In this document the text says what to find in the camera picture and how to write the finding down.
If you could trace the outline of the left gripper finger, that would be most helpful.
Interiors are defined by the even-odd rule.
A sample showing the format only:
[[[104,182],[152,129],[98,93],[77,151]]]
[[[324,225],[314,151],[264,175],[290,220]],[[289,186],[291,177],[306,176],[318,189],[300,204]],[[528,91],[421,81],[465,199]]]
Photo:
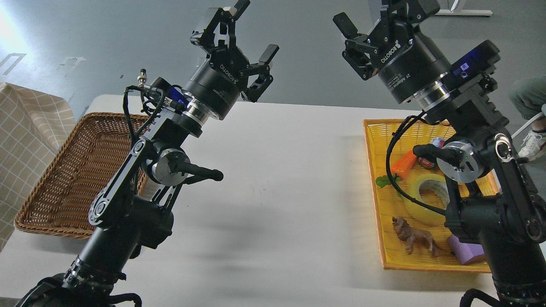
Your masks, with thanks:
[[[270,73],[270,63],[275,54],[279,51],[279,46],[271,43],[265,49],[256,64],[249,64],[246,68],[240,70],[240,77],[256,75],[257,79],[250,86],[244,86],[241,91],[241,97],[245,101],[257,102],[265,90],[273,82],[273,76]]]
[[[250,4],[249,0],[238,0],[233,6],[209,8],[192,32],[190,42],[207,54],[234,52],[237,49],[235,22]]]

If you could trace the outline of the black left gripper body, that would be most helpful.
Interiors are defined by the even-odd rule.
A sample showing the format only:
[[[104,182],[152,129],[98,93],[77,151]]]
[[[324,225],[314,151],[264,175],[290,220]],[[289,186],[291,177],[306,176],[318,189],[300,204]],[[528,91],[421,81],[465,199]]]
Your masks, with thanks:
[[[206,105],[213,117],[224,120],[248,85],[248,77],[242,77],[240,70],[250,64],[238,46],[203,46],[207,55],[196,69],[184,89]]]

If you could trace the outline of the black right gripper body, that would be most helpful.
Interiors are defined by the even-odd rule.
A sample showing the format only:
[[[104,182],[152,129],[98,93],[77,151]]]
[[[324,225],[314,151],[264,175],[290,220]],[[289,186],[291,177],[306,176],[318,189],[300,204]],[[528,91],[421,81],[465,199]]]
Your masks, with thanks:
[[[404,103],[439,79],[450,62],[432,39],[421,33],[419,26],[396,20],[390,26],[377,21],[370,31],[371,64],[380,79],[399,103]]]

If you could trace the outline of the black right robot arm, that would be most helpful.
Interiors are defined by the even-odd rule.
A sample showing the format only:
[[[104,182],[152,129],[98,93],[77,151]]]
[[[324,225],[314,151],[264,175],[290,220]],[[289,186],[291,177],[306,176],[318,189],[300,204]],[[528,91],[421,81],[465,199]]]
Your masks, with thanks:
[[[488,97],[497,89],[491,74],[500,51],[485,40],[451,64],[419,27],[439,9],[435,0],[384,0],[367,34],[344,12],[333,22],[346,39],[343,58],[363,80],[378,75],[399,104],[422,109],[404,120],[388,152],[417,120],[447,120],[456,131],[443,148],[413,151],[436,159],[445,176],[449,203],[432,211],[460,242],[482,245],[493,276],[497,298],[470,289],[460,306],[477,298],[494,307],[543,307],[545,202],[512,145],[508,119]]]

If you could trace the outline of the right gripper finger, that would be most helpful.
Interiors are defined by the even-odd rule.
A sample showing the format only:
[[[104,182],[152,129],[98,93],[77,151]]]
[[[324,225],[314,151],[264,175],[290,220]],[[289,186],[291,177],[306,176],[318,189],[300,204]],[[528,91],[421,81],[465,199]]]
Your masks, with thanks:
[[[381,2],[381,29],[392,30],[396,21],[421,29],[420,24],[440,10],[436,0],[383,0]]]
[[[376,57],[382,46],[381,13],[372,16],[374,27],[368,34],[359,33],[355,24],[345,12],[333,17],[334,24],[345,37],[343,58],[363,80],[374,77],[380,71]]]

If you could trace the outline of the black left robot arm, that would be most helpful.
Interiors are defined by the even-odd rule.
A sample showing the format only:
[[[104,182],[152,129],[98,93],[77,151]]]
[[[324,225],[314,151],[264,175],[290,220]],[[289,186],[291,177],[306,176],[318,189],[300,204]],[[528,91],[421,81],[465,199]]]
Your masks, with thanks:
[[[279,47],[269,45],[255,64],[236,45],[235,23],[250,5],[209,8],[190,41],[206,58],[185,86],[157,78],[128,86],[123,110],[131,150],[88,210],[93,235],[65,273],[43,278],[18,307],[114,307],[142,299],[136,293],[112,295],[125,280],[128,260],[143,246],[155,249],[172,234],[172,207],[183,185],[221,181],[224,174],[190,162],[182,145],[199,137],[210,117],[223,120],[239,98],[256,102],[273,81],[270,62]]]

